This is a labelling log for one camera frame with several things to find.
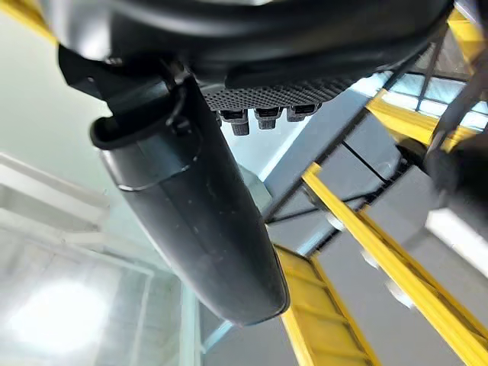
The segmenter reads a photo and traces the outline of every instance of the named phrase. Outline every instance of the diagonal black bar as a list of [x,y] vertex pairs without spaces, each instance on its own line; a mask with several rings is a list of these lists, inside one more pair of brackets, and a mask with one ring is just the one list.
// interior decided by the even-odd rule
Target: diagonal black bar
[[[415,55],[407,61],[405,61],[398,69],[396,69],[389,79],[384,83],[383,89],[390,90],[391,87],[403,76],[407,71],[409,71],[413,65],[417,62],[418,56]],[[364,105],[359,112],[342,128],[342,130],[335,136],[332,142],[315,158],[314,162],[321,165],[341,144],[342,141],[370,114],[369,110]],[[266,223],[268,223],[275,214],[290,200],[290,198],[295,194],[295,192],[301,187],[302,179],[301,174],[295,179],[294,183],[290,188],[278,199],[274,200],[266,209],[264,210],[262,216]]]
[[432,56],[429,60],[429,65],[427,66],[427,70],[425,71],[424,82],[422,83],[422,90],[420,91],[419,94],[419,100],[417,101],[415,112],[418,112],[420,110],[420,104],[424,100],[425,93],[427,92],[427,87],[429,86],[430,80],[434,75],[435,65],[437,64],[437,59],[441,54],[442,46],[444,44],[444,39],[447,32],[448,32],[448,26],[446,25],[445,28],[441,31],[441,36],[435,42],[434,52],[432,52]]
[[386,183],[387,180],[385,178],[383,178],[381,176],[380,173],[378,173],[376,171],[376,169],[374,169],[370,164],[369,162],[367,162],[366,160],[363,159],[363,157],[361,155],[359,155],[356,151],[354,151],[353,148],[350,147],[350,145],[348,145],[347,142],[345,141],[342,141],[342,145],[357,159],[359,160],[360,162],[363,163],[363,165],[368,168],[370,170],[370,172],[372,172],[374,175],[376,175],[378,177],[378,179],[380,179],[383,183]]
[[[351,202],[351,201],[356,201],[360,198],[367,198],[371,194],[374,194],[374,192],[366,193],[366,194],[357,194],[355,196],[345,198],[344,200],[342,200],[342,202]],[[298,217],[306,216],[308,214],[313,214],[314,212],[319,212],[319,211],[321,211],[321,210],[318,207],[312,207],[312,208],[308,208],[306,210],[300,210],[297,212],[289,213],[288,215],[275,217],[274,219],[269,220],[268,225],[272,225],[273,223],[282,223],[283,221],[296,219]]]

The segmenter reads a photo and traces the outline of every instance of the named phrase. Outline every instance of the black plastic casing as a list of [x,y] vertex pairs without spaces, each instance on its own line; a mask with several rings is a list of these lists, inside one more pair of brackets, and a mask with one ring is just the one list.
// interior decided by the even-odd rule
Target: black plastic casing
[[287,285],[215,115],[193,79],[172,94],[158,120],[128,133],[101,118],[91,140],[155,247],[209,309],[238,325],[277,316]]

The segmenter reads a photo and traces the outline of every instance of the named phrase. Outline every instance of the yellow metal beam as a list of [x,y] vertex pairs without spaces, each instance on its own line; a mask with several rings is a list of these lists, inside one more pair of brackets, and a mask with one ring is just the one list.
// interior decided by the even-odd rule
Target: yellow metal beam
[[[437,118],[388,104],[380,98],[372,99],[367,108],[396,140],[411,137],[424,145],[430,145],[432,133],[438,123]],[[447,150],[452,149],[457,143],[474,134],[475,132],[469,128],[458,127],[456,132],[446,139],[444,147]]]
[[281,316],[300,366],[379,366],[319,262],[276,247],[291,296]]
[[55,43],[56,38],[51,34],[40,14],[39,6],[34,0],[0,0],[0,11],[5,12],[19,23],[29,27],[34,32]]
[[472,366],[488,365],[487,330],[371,219],[341,202],[316,176],[319,171],[320,167],[312,164],[302,179],[410,297],[461,360]]
[[471,68],[471,64],[485,47],[481,29],[472,24],[456,9],[452,11],[448,24],[459,49],[463,53],[464,61]]

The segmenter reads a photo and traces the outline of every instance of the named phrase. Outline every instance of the ceiling light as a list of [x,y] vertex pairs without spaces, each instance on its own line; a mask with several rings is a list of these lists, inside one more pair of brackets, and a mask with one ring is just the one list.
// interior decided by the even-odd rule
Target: ceiling light
[[47,352],[69,352],[98,339],[106,306],[75,282],[41,289],[11,318],[18,339]]

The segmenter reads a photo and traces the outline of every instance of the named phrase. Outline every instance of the vent grille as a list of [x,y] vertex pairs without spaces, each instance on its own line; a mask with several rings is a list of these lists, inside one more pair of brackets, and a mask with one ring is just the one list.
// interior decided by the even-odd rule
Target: vent grille
[[355,79],[316,79],[259,88],[222,89],[204,92],[204,97],[212,111],[319,104],[333,99],[354,82]]

